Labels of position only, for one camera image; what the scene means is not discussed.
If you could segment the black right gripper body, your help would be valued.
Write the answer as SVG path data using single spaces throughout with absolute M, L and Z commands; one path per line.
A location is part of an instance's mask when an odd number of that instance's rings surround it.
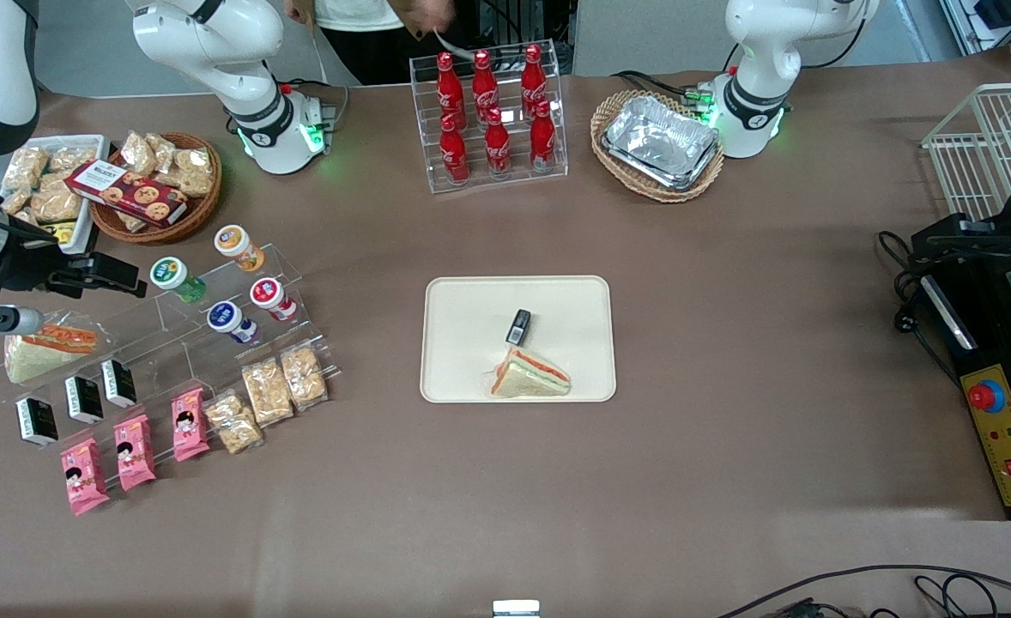
M 0 290 L 82 297 L 82 272 L 74 265 L 76 257 L 59 250 L 44 231 L 34 231 L 31 224 L 6 214 L 0 200 L 1 232 L 6 239 L 0 249 Z

